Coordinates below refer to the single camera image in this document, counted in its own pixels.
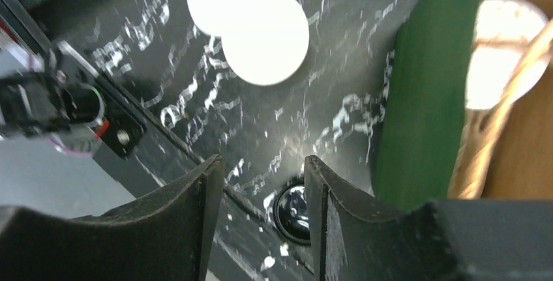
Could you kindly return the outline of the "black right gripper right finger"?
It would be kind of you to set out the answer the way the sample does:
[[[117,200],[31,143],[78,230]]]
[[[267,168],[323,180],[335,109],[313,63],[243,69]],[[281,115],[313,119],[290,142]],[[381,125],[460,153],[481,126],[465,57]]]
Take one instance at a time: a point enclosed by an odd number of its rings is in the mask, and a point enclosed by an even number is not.
[[[304,182],[316,280],[551,280],[550,200],[432,200],[406,212],[316,156]]]

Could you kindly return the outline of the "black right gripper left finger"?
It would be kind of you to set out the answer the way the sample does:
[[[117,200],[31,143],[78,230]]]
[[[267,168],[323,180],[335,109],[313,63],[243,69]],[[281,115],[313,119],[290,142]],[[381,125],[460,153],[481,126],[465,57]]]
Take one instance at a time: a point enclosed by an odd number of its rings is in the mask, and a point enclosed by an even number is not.
[[[204,280],[224,187],[213,155],[100,216],[1,208],[2,280]]]

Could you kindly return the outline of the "green paper bag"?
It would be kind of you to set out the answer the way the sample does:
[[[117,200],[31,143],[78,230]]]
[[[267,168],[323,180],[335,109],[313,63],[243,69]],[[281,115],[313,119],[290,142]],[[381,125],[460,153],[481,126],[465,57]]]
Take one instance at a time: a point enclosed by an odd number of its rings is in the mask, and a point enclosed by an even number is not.
[[[442,198],[552,198],[552,0],[500,101],[465,107],[483,0],[418,0],[398,33],[372,183],[403,210]]]

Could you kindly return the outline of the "green paper cup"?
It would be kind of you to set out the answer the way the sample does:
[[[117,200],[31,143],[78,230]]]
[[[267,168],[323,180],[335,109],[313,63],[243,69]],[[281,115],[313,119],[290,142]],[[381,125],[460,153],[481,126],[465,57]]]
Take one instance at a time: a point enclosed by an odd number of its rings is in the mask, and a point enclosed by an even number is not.
[[[258,86],[276,85],[305,60],[307,16],[296,0],[245,0],[221,42],[227,64],[239,78]]]

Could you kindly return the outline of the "single black cup lid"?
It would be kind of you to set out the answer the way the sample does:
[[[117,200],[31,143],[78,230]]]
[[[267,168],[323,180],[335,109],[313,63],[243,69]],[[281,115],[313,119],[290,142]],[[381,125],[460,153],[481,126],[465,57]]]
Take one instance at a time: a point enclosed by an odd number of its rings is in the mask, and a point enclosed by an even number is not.
[[[309,217],[303,183],[291,184],[281,190],[273,203],[273,218],[277,230],[299,245],[310,245]]]

